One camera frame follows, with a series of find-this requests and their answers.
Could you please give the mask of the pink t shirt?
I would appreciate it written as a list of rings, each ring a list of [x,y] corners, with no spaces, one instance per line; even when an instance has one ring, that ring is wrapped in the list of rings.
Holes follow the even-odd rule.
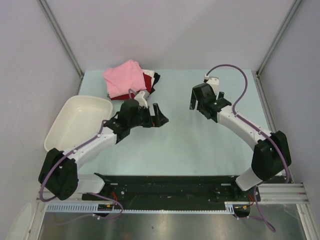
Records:
[[[139,63],[132,59],[117,67],[108,68],[102,77],[105,79],[107,93],[111,99],[128,94],[129,89],[135,92],[147,89],[143,70]]]

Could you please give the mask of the white plastic bin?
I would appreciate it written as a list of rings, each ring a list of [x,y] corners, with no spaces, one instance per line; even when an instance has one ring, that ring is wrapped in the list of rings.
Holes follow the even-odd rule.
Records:
[[[44,149],[62,151],[77,145],[97,133],[112,113],[113,105],[107,99],[87,95],[69,98],[44,140]]]

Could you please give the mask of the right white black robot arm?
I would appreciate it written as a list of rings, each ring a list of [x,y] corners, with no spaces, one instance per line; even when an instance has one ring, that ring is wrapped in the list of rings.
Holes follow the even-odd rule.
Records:
[[[235,179],[236,185],[230,188],[235,200],[242,201],[248,196],[249,189],[281,171],[290,173],[292,159],[286,135],[280,130],[268,131],[247,120],[222,93],[216,95],[210,84],[201,83],[192,88],[189,108],[225,126],[253,150],[251,166]]]

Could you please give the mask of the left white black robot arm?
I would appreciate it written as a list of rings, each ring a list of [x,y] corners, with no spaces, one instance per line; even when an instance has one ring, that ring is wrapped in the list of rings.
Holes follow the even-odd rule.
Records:
[[[92,137],[65,150],[49,150],[38,177],[41,184],[40,200],[49,201],[44,197],[44,190],[61,201],[73,194],[94,194],[100,200],[107,199],[111,188],[102,176],[97,173],[79,174],[78,171],[100,152],[126,138],[131,129],[159,128],[168,123],[169,119],[161,112],[158,104],[154,103],[152,106],[154,115],[150,113],[148,105],[143,106],[135,99],[126,100],[111,119],[101,122],[97,133]]]

